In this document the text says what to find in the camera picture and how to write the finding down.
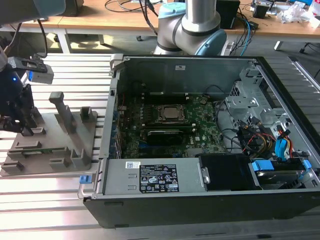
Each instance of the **motherboard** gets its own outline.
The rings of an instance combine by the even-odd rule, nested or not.
[[[117,158],[185,158],[226,152],[214,102],[203,95],[120,97]]]

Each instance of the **white plastic bag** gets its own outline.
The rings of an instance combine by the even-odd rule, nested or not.
[[[309,7],[309,11],[315,16],[320,16],[320,0],[313,0],[311,6]]]
[[[287,10],[281,11],[277,14],[277,18],[281,20],[283,24],[292,22],[302,22],[301,15],[306,12],[299,6],[298,2],[294,2]]]

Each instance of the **cpu socket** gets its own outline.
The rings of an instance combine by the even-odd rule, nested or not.
[[[185,122],[185,107],[178,104],[158,106],[156,122]]]

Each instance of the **motherboard chip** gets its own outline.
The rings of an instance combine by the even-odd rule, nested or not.
[[[197,154],[203,154],[204,150],[201,147],[188,148],[186,154],[189,158],[194,158]]]
[[[178,120],[179,117],[177,108],[171,106],[164,108],[163,115],[166,120]]]
[[[161,105],[157,107],[158,119],[156,122],[187,122],[183,105]]]

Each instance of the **power supply label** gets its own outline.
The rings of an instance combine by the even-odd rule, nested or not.
[[[139,187],[143,194],[179,192],[176,165],[140,165]]]

